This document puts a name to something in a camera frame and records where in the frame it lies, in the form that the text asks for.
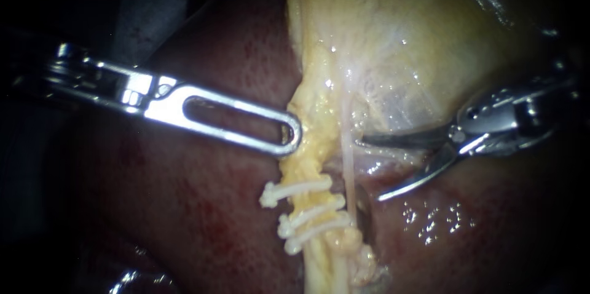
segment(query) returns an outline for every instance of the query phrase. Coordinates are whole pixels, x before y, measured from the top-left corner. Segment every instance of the moist tissue surface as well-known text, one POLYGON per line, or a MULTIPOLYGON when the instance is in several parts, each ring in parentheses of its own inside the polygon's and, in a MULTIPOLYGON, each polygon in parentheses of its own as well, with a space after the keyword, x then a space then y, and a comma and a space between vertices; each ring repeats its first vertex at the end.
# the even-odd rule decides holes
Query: moist tissue surface
POLYGON ((359 133, 447 118, 465 92, 535 50, 535 34, 512 18, 501 0, 288 0, 303 75, 288 109, 304 135, 297 152, 280 162, 281 185, 300 186, 289 194, 294 210, 281 225, 302 223, 282 237, 288 252, 293 241, 302 245, 307 293, 345 293, 382 281, 373 249, 355 229, 355 176, 394 162, 411 167, 418 158, 404 150, 360 150, 359 133), (349 218, 329 185, 309 189, 331 180, 323 174, 331 159, 342 162, 349 218), (317 215, 305 217, 310 210, 317 215))

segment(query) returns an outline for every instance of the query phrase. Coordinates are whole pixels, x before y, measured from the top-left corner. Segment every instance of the metal grasper jaw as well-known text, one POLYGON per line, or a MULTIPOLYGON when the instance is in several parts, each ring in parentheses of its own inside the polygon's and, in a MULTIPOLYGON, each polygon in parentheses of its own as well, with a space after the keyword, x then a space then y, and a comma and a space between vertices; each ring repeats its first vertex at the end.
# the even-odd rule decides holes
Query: metal grasper jaw
POLYGON ((45 100, 93 103, 126 114, 186 129, 274 157, 299 146, 301 123, 293 114, 178 81, 171 76, 92 58, 86 49, 59 39, 9 30, 18 45, 8 60, 11 88, 45 100), (34 50, 28 50, 34 44, 34 50), (188 100, 199 98, 241 113, 279 123, 289 138, 272 143, 189 119, 188 100))
POLYGON ((575 74, 537 75, 519 84, 476 94, 450 122, 417 132, 365 135, 360 146, 432 149, 436 152, 410 178, 384 191, 386 201, 413 191, 470 156, 509 156, 553 135, 579 108, 575 74))

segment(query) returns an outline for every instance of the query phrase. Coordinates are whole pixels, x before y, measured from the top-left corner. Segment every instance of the surgical instrument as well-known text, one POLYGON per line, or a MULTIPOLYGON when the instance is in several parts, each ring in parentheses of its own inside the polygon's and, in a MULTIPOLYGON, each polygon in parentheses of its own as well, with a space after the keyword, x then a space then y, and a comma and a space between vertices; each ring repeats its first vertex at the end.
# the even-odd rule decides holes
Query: surgical instrument
POLYGON ((362 136, 361 146, 436 150, 411 177, 379 194, 386 201, 423 186, 470 156, 509 156, 546 140, 581 116, 578 76, 556 60, 549 73, 477 93, 457 114, 431 129, 362 136))
POLYGON ((0 30, 2 55, 10 89, 29 95, 66 101, 86 101, 190 130, 199 135, 274 156, 287 156, 299 146, 302 129, 293 114, 206 89, 172 76, 98 60, 87 49, 58 38, 15 28, 0 30), (279 122, 288 137, 272 143, 240 132, 189 119, 184 106, 198 98, 252 116, 279 122))

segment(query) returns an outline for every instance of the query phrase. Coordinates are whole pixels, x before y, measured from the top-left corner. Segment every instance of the dark background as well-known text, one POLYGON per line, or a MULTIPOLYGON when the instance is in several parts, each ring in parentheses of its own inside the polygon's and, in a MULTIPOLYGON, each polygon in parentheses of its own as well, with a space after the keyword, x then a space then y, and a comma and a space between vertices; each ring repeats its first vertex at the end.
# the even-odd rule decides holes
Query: dark background
MULTIPOLYGON (((141 65, 206 0, 1 0, 0 22, 63 36, 103 58, 141 65)), ((558 27, 585 46, 587 0, 556 0, 558 27)), ((68 288, 75 253, 60 212, 60 185, 48 201, 41 189, 43 157, 69 113, 0 101, 0 281, 21 290, 31 280, 68 288)))

